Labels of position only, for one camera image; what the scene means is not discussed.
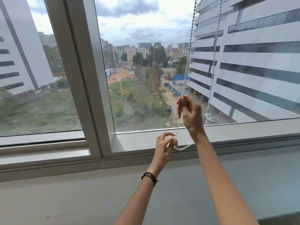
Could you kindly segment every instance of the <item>parked car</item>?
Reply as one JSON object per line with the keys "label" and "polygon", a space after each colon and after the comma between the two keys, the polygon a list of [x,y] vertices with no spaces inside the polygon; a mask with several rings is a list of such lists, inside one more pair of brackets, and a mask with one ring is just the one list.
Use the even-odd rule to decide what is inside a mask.
{"label": "parked car", "polygon": [[210,121],[210,122],[215,122],[216,121],[216,118],[211,115],[211,114],[205,114],[204,115],[205,117],[207,116],[207,119]]}

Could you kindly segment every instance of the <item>black bracelet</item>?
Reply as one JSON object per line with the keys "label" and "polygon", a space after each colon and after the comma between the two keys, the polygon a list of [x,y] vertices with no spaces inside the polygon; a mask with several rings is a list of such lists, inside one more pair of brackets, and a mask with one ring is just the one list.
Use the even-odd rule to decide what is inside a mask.
{"label": "black bracelet", "polygon": [[141,179],[143,179],[143,177],[148,176],[152,179],[154,186],[156,185],[156,183],[158,183],[159,180],[156,180],[156,178],[154,177],[154,175],[151,172],[146,172]]}

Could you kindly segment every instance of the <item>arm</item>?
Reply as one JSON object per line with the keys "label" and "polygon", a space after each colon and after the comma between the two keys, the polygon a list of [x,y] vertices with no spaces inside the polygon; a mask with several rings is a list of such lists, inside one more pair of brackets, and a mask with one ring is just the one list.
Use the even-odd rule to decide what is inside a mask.
{"label": "arm", "polygon": [[208,189],[221,225],[258,224],[242,196],[231,182],[209,142],[202,122],[201,106],[189,96],[178,99],[178,117],[194,140]]}
{"label": "arm", "polygon": [[[177,141],[174,140],[174,137],[165,139],[166,136],[175,136],[175,134],[165,132],[157,137],[154,157],[151,165],[147,169],[147,172],[151,172],[156,179],[167,164],[174,145],[178,145]],[[144,220],[153,187],[154,183],[152,179],[145,176],[127,202],[114,225],[141,225]]]}

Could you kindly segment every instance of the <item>hand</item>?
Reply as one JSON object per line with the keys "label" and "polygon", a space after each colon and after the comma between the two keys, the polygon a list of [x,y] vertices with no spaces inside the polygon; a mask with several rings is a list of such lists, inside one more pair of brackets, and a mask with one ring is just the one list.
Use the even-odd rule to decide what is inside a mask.
{"label": "hand", "polygon": [[177,100],[177,115],[178,118],[183,117],[183,123],[190,133],[193,141],[196,143],[199,134],[206,136],[203,121],[201,106],[195,102],[189,95],[182,95]]}
{"label": "hand", "polygon": [[147,172],[151,172],[155,178],[158,177],[159,173],[163,170],[164,166],[167,164],[173,147],[178,147],[178,142],[174,137],[165,139],[166,136],[175,136],[172,132],[164,132],[156,138],[156,148],[154,157],[151,165],[149,166]]}

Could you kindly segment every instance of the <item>sky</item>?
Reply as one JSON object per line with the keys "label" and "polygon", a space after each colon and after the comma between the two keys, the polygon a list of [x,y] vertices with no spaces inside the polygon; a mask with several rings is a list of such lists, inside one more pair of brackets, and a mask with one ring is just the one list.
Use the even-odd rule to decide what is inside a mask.
{"label": "sky", "polygon": [[[38,31],[53,34],[43,0],[27,0]],[[187,43],[195,0],[95,0],[100,36],[114,46]]]}

